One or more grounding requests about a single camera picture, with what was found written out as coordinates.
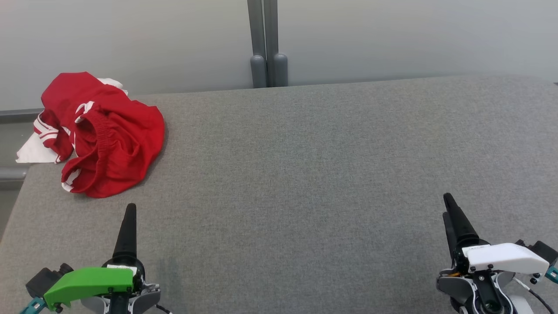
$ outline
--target red clothing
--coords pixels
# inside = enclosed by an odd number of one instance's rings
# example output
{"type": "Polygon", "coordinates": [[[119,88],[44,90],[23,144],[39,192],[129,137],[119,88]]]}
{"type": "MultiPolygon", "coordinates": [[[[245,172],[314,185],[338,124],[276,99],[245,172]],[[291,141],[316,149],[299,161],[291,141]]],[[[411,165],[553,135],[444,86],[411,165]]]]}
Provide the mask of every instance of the red clothing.
{"type": "Polygon", "coordinates": [[[43,92],[34,123],[43,144],[70,157],[62,186],[73,193],[108,197],[138,182],[161,151],[165,123],[157,107],[131,101],[124,91],[87,72],[62,73],[43,92]]]}

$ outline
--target white stripe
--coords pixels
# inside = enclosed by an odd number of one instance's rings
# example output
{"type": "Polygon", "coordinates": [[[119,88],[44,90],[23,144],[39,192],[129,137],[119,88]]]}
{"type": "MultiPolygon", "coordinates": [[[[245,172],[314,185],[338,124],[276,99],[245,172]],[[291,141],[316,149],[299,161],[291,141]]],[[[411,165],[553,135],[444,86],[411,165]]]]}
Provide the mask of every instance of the white stripe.
{"type": "Polygon", "coordinates": [[[79,173],[81,172],[81,169],[78,169],[74,172],[72,172],[69,176],[68,176],[68,180],[66,180],[66,182],[62,182],[62,187],[68,191],[71,192],[71,190],[74,188],[72,185],[72,183],[74,182],[75,178],[77,178],[79,176],[79,173]]]}
{"type": "Polygon", "coordinates": [[[74,132],[74,142],[71,145],[74,147],[74,151],[75,151],[75,132],[74,132]]]}
{"type": "Polygon", "coordinates": [[[39,132],[41,133],[48,133],[48,132],[54,132],[54,130],[49,130],[47,128],[45,128],[42,124],[39,123],[39,118],[37,118],[34,122],[33,122],[33,126],[37,128],[37,130],[39,130],[39,132]]]}
{"type": "Polygon", "coordinates": [[[53,131],[58,131],[58,130],[57,130],[56,128],[54,128],[53,126],[50,126],[50,125],[48,125],[48,123],[45,123],[45,122],[41,119],[41,115],[39,115],[39,116],[37,117],[37,120],[38,120],[38,122],[39,122],[40,124],[42,124],[41,127],[43,127],[43,128],[45,127],[45,128],[47,128],[47,129],[53,130],[53,131]]]}
{"type": "Polygon", "coordinates": [[[46,140],[55,139],[57,136],[58,136],[58,134],[49,134],[49,135],[41,138],[41,141],[44,143],[46,140]]]}
{"type": "Polygon", "coordinates": [[[79,115],[79,117],[75,120],[75,123],[79,123],[83,121],[83,118],[81,117],[83,114],[87,113],[92,107],[93,104],[95,102],[90,101],[88,103],[82,103],[81,105],[79,105],[78,109],[75,111],[75,113],[77,113],[80,109],[83,108],[83,113],[81,115],[79,115]]]}

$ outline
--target teal connector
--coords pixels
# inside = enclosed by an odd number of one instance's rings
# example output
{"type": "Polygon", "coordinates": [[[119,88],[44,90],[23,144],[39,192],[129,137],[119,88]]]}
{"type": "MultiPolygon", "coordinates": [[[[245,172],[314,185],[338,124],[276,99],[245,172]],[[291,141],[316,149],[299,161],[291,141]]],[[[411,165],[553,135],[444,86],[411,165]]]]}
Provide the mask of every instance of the teal connector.
{"type": "Polygon", "coordinates": [[[20,312],[20,314],[38,314],[44,308],[46,308],[45,300],[36,297],[33,299],[33,301],[29,302],[27,307],[24,308],[23,311],[20,312]]]}
{"type": "Polygon", "coordinates": [[[554,266],[550,266],[546,271],[545,277],[554,283],[558,283],[558,269],[554,266]]]}

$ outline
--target black cable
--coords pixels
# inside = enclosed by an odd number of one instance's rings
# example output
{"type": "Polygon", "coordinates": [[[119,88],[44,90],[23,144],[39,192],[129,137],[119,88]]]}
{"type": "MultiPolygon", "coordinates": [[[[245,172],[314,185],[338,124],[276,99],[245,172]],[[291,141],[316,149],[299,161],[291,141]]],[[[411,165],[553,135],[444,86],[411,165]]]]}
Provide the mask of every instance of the black cable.
{"type": "Polygon", "coordinates": [[[546,309],[549,311],[550,314],[554,314],[554,311],[552,310],[552,308],[550,307],[550,305],[548,305],[545,300],[543,300],[541,298],[541,296],[539,296],[538,294],[535,293],[535,291],[533,291],[533,289],[529,289],[529,293],[531,293],[532,295],[535,296],[535,298],[537,298],[539,301],[541,301],[542,305],[544,305],[546,307],[546,309]]]}
{"type": "Polygon", "coordinates": [[[161,311],[167,313],[167,314],[172,314],[171,311],[167,310],[166,308],[164,308],[164,307],[162,307],[162,306],[160,306],[160,305],[158,305],[158,304],[155,304],[155,307],[158,308],[159,310],[161,310],[161,311]]]}

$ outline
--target gray felt surface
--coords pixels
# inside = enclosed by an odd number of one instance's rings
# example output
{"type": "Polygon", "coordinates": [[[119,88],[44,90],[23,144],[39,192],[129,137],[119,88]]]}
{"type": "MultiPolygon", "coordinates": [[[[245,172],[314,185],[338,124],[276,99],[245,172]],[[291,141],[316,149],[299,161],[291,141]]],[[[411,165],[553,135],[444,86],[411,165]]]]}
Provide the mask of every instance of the gray felt surface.
{"type": "MultiPolygon", "coordinates": [[[[90,199],[60,187],[62,165],[31,168],[0,244],[0,312],[27,304],[24,285],[42,267],[105,262],[128,202],[147,279],[174,313],[452,313],[435,288],[450,266],[444,192],[492,243],[558,248],[550,82],[445,77],[140,100],[160,108],[167,140],[138,186],[90,199]]],[[[558,287],[534,289],[558,309],[558,287]]]]}

